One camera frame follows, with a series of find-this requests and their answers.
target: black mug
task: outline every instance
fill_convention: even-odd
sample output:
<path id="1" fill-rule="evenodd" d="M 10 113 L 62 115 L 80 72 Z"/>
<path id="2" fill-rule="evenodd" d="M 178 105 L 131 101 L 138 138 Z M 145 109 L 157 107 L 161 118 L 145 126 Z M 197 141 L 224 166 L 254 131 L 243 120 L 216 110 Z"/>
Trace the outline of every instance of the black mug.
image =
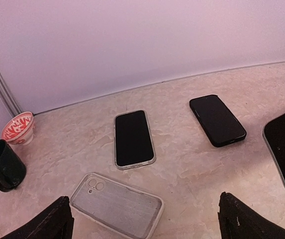
<path id="1" fill-rule="evenodd" d="M 0 139 L 0 191 L 15 189 L 24 179 L 26 167 L 8 145 Z"/>

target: red and white bowl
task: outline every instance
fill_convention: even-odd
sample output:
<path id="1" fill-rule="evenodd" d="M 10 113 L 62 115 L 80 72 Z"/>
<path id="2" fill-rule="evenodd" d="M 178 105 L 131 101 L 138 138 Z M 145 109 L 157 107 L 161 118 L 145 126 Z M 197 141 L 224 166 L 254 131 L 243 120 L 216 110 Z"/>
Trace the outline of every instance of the red and white bowl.
<path id="1" fill-rule="evenodd" d="M 27 145 L 34 138 L 34 116 L 31 112 L 23 112 L 14 117 L 2 131 L 2 139 L 9 144 Z"/>

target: clear phone case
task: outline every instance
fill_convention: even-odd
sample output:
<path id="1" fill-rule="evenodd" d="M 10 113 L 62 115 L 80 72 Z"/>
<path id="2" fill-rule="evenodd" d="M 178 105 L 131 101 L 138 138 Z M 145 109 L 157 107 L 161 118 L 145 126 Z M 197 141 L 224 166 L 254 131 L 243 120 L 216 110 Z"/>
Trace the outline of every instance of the clear phone case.
<path id="1" fill-rule="evenodd" d="M 149 239 L 164 209 L 161 198 L 97 173 L 89 173 L 82 179 L 70 204 L 129 239 Z"/>
<path id="2" fill-rule="evenodd" d="M 152 145 L 152 150 L 153 150 L 153 153 L 154 153 L 154 157 L 151 160 L 148 160 L 148 161 L 144 161 L 144 162 L 141 162 L 141 163 L 135 163 L 135 164 L 129 164 L 129 165 L 126 165 L 126 166 L 119 166 L 117 164 L 117 159 L 116 159 L 116 137 L 115 137 L 116 136 L 116 118 L 118 116 L 123 116 L 123 115 L 127 115 L 127 114 L 134 113 L 134 112 L 137 112 L 137 111 L 131 111 L 131 112 L 126 112 L 126 113 L 117 115 L 114 118 L 114 120 L 113 120 L 113 125 L 114 125 L 114 127 L 113 127 L 114 128 L 114 139 L 113 139 L 113 142 L 114 142 L 114 163 L 115 163 L 116 167 L 119 170 L 127 170 L 127 169 L 132 169 L 132 168 L 137 168 L 137 167 L 150 165 L 150 164 L 153 164 L 156 161 L 156 159 L 157 159 L 156 152 L 154 150 L 154 145 L 153 145 L 153 141 L 152 141 L 151 132 L 150 132 L 150 126 L 149 126 L 149 121 L 148 121 L 148 117 L 147 117 L 147 112 L 143 111 L 144 115 L 146 117 L 146 122 L 147 122 L 147 126 L 148 126 L 148 132 L 149 132 L 149 136 L 150 136 L 150 140 L 151 140 L 151 145 Z"/>

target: black phone case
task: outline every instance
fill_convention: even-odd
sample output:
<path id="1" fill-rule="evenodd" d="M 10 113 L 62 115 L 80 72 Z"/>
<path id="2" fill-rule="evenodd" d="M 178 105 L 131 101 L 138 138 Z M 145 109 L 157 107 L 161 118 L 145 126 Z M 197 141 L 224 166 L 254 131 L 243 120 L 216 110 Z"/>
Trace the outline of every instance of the black phone case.
<path id="1" fill-rule="evenodd" d="M 189 101 L 189 106 L 191 108 L 191 110 L 193 111 L 194 115 L 196 116 L 197 120 L 199 121 L 200 125 L 202 126 L 206 136 L 208 137 L 208 139 L 210 140 L 211 144 L 214 146 L 214 147 L 223 147 L 223 146 L 226 146 L 226 145 L 229 145 L 231 143 L 236 143 L 236 142 L 239 142 L 239 141 L 242 141 L 245 139 L 247 133 L 246 133 L 246 130 L 244 129 L 244 127 L 241 125 L 241 123 L 238 121 L 238 119 L 235 117 L 235 115 L 232 113 L 232 111 L 230 111 L 230 109 L 225 105 L 225 108 L 228 110 L 228 112 L 230 113 L 230 115 L 232 115 L 236 121 L 238 122 L 238 124 L 241 126 L 241 128 L 243 129 L 244 131 L 244 135 L 243 136 L 240 136 L 240 137 L 237 137 L 237 138 L 234 138 L 234 139 L 231 139 L 231 140 L 226 140 L 224 142 L 217 142 L 216 140 L 214 140 L 214 138 L 212 137 L 212 135 L 209 133 L 209 131 L 205 128 L 205 124 L 203 123 L 202 119 L 200 118 L 200 116 L 198 115 L 198 113 L 196 112 L 196 110 L 192 107 L 191 103 L 192 101 L 195 101 L 197 99 L 200 99 L 200 98 L 203 98 L 203 97 L 217 97 L 223 104 L 224 102 L 217 96 L 217 95 L 208 95 L 208 96 L 202 96 L 202 97 L 198 97 L 198 98 L 195 98 L 195 99 L 192 99 Z"/>

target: marble table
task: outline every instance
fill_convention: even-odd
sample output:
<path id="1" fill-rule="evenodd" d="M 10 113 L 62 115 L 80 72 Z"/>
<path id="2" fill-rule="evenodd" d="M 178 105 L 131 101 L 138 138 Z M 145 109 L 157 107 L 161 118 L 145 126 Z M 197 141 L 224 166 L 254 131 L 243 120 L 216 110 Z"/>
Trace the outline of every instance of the marble table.
<path id="1" fill-rule="evenodd" d="M 217 94 L 247 131 L 243 142 L 213 147 L 189 109 L 192 98 Z M 143 109 L 157 161 L 118 170 L 113 119 Z M 27 167 L 23 183 L 0 192 L 0 237 L 59 196 L 71 196 L 88 172 L 158 195 L 165 210 L 153 239 L 220 239 L 219 196 L 230 192 L 285 228 L 285 188 L 264 143 L 264 125 L 285 112 L 285 63 L 188 77 L 141 87 L 35 117 L 33 142 L 15 149 Z M 72 209 L 74 239 L 121 236 Z"/>

